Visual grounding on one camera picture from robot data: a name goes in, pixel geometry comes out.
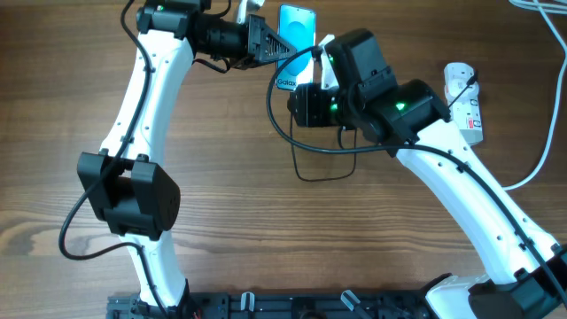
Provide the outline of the blue screen smartphone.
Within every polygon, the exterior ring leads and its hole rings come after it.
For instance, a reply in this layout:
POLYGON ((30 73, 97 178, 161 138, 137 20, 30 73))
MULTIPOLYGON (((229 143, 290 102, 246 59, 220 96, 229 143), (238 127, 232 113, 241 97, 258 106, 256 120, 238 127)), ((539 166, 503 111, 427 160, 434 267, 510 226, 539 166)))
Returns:
MULTIPOLYGON (((297 51, 315 45, 316 13, 312 9, 282 4, 278 17, 278 34, 297 51)), ((282 90, 295 90, 299 84, 310 83, 314 76, 314 62, 310 53, 294 59, 276 78, 282 90)))

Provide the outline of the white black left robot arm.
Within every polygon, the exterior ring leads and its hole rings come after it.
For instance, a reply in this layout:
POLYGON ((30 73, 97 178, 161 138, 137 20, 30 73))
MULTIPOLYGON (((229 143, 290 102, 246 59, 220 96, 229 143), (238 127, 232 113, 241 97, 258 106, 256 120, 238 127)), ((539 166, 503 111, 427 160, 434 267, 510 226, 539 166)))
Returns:
POLYGON ((77 173, 95 216, 128 248, 141 285, 138 313, 195 315, 171 229, 181 191, 163 169, 171 113, 198 53, 245 70, 295 54, 264 18, 244 22, 210 13, 208 1, 148 1, 136 13, 136 63, 119 114, 99 152, 83 153, 77 173))

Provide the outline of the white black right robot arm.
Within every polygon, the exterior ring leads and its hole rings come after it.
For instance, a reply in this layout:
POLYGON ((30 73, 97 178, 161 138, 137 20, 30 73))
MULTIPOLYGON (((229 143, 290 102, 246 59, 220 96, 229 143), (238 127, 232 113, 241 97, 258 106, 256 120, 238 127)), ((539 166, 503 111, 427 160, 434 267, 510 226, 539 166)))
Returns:
POLYGON ((566 250, 501 187, 468 145, 448 106, 423 81, 398 84, 366 29, 311 50, 322 84, 302 84, 288 106, 301 127, 359 129, 438 198, 485 271, 446 275, 424 293, 439 318, 542 318, 566 302, 566 250))

